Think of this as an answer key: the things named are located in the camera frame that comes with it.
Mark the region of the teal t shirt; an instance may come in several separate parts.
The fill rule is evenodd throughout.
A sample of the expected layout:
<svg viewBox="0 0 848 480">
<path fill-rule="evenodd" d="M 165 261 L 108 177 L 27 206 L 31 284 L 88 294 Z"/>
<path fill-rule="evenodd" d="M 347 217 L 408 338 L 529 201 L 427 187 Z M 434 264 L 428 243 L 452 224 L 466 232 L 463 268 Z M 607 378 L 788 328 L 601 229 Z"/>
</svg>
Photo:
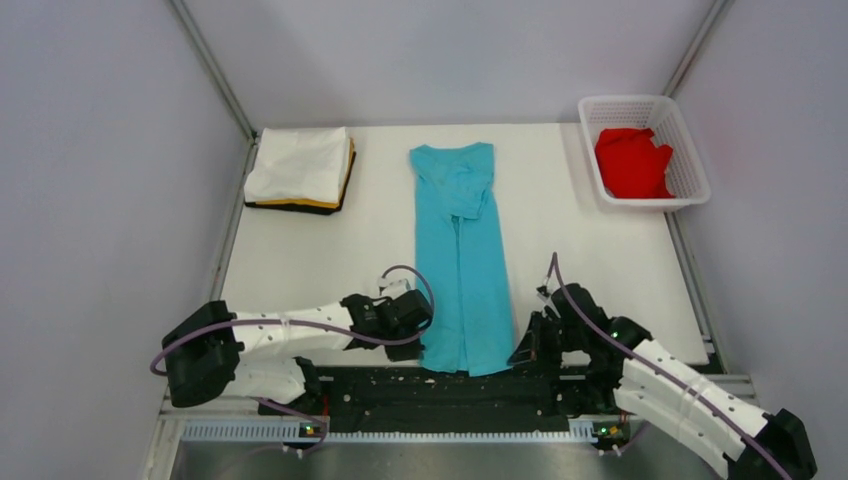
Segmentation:
<svg viewBox="0 0 848 480">
<path fill-rule="evenodd" d="M 508 369 L 515 349 L 510 287 L 493 185 L 490 143 L 421 145 L 415 175 L 415 266 L 435 298 L 422 337 L 422 367 L 487 376 Z"/>
</svg>

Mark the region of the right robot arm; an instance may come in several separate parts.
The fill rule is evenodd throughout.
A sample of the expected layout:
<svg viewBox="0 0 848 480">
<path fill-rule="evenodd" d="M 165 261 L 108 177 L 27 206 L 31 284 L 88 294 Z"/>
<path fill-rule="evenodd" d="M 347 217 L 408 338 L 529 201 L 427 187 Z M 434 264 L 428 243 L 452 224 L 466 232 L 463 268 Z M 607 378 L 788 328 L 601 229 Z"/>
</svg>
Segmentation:
<svg viewBox="0 0 848 480">
<path fill-rule="evenodd" d="M 509 359 L 547 375 L 566 353 L 589 357 L 568 414 L 635 415 L 688 448 L 721 479 L 811 479 L 818 465 L 806 428 L 769 413 L 677 359 L 625 316 L 609 317 L 578 283 L 538 287 L 543 302 Z"/>
</svg>

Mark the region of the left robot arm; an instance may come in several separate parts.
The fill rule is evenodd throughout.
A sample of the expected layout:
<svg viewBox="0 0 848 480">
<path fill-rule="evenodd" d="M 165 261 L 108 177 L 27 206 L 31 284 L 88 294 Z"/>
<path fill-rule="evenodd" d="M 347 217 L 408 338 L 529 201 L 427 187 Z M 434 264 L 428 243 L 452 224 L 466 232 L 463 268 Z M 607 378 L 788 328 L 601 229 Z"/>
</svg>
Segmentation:
<svg viewBox="0 0 848 480">
<path fill-rule="evenodd" d="M 163 337 L 151 370 L 166 378 L 175 408 L 239 396 L 303 414 L 321 397 L 309 354 L 381 347 L 391 361 L 415 360 L 433 317 L 431 302 L 417 289 L 377 298 L 351 294 L 284 313 L 234 312 L 215 300 Z"/>
</svg>

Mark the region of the red t shirt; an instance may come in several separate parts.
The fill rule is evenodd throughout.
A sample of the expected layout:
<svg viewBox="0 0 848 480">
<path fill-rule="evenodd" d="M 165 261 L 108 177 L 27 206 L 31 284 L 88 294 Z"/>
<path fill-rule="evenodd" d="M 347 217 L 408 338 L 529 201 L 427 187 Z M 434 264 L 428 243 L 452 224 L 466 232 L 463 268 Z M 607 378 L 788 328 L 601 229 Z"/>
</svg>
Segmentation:
<svg viewBox="0 0 848 480">
<path fill-rule="evenodd" d="M 666 172 L 674 150 L 656 145 L 652 129 L 614 128 L 603 130 L 595 155 L 605 188 L 623 199 L 671 199 Z"/>
</svg>

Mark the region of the folded white t shirt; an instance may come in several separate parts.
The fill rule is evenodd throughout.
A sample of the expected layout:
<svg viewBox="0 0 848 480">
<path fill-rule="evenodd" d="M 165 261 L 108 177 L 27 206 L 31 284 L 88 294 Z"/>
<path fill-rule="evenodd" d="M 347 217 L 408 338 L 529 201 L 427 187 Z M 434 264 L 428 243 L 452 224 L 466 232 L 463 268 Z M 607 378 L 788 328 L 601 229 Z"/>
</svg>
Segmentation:
<svg viewBox="0 0 848 480">
<path fill-rule="evenodd" d="M 244 186 L 248 203 L 336 207 L 353 158 L 345 127 L 262 131 Z"/>
</svg>

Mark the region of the white plastic basket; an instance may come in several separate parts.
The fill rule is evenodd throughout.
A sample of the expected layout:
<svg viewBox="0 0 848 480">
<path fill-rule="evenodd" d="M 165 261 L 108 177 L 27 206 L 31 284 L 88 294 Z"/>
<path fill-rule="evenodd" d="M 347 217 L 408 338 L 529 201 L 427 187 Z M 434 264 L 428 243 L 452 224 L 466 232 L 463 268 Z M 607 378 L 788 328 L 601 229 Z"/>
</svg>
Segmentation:
<svg viewBox="0 0 848 480">
<path fill-rule="evenodd" d="M 613 211 L 673 212 L 709 200 L 710 186 L 700 157 L 676 102 L 661 95 L 600 95 L 578 102 L 581 132 L 586 144 L 593 193 L 601 205 Z M 614 195 L 604 184 L 596 145 L 605 130 L 650 129 L 652 143 L 671 149 L 664 185 L 671 197 L 628 199 Z"/>
</svg>

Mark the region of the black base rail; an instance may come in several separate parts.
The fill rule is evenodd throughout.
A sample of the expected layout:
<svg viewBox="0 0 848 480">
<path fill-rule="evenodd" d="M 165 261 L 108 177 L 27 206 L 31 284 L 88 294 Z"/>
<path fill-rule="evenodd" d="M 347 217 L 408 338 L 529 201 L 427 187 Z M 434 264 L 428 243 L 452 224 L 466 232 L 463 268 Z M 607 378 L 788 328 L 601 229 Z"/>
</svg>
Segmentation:
<svg viewBox="0 0 848 480">
<path fill-rule="evenodd" d="M 318 391 L 290 407 L 337 434 L 564 432 L 580 418 L 621 425 L 636 417 L 585 367 L 535 363 L 480 377 L 410 366 L 317 373 Z"/>
</svg>

